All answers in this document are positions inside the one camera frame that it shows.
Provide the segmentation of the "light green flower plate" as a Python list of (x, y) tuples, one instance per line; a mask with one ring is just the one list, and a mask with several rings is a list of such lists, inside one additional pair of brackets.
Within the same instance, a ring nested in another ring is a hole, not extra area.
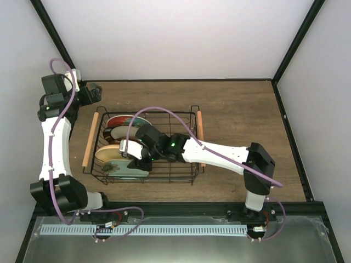
[(148, 171), (128, 168), (129, 163), (128, 160), (113, 159), (105, 162), (101, 169), (106, 176), (121, 180), (136, 180), (149, 175)]

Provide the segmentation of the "yellow orange plate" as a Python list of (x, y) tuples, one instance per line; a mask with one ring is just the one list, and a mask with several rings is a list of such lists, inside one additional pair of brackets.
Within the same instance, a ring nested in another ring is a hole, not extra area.
[(120, 146), (115, 144), (101, 147), (95, 152), (94, 157), (101, 163), (105, 163), (111, 160), (128, 160), (128, 158), (123, 157), (120, 153)]

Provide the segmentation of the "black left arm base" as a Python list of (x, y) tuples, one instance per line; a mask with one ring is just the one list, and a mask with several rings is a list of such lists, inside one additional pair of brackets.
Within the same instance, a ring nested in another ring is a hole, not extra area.
[(128, 209), (115, 209), (111, 212), (74, 212), (73, 215), (77, 216), (81, 222), (91, 222), (94, 224), (102, 224), (110, 221), (121, 222), (126, 221), (128, 216)]

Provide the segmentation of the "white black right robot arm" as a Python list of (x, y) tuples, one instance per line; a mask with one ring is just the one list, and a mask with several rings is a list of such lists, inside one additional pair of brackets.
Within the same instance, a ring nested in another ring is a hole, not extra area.
[(273, 180), (275, 161), (261, 144), (235, 147), (201, 141), (193, 135), (174, 133), (168, 136), (152, 125), (136, 132), (136, 141), (123, 140), (120, 152), (133, 157), (131, 169), (150, 171), (153, 161), (201, 163), (233, 171), (244, 177), (246, 193), (244, 216), (255, 221), (263, 215), (263, 205)]

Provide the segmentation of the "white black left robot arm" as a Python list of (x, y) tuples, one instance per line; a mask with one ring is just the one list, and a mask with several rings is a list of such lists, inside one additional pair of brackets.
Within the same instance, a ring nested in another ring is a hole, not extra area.
[(93, 210), (99, 221), (112, 215), (112, 207), (103, 192), (88, 192), (73, 178), (69, 162), (69, 139), (80, 107), (101, 100), (102, 88), (88, 89), (74, 69), (65, 74), (42, 77), (45, 94), (39, 101), (38, 119), (44, 135), (43, 164), (38, 182), (30, 185), (30, 194), (49, 215), (55, 215), (52, 198), (62, 213)]

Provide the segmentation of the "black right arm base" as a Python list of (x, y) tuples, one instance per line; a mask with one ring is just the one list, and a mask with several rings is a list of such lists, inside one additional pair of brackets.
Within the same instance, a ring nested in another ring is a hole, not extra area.
[(246, 225), (249, 238), (262, 241), (272, 235), (272, 233), (269, 233), (269, 224), (271, 222), (273, 222), (273, 225), (277, 223), (277, 217), (271, 212), (272, 210), (272, 206), (264, 204), (261, 211), (254, 211), (240, 203), (228, 207), (226, 219), (230, 222), (239, 222)]

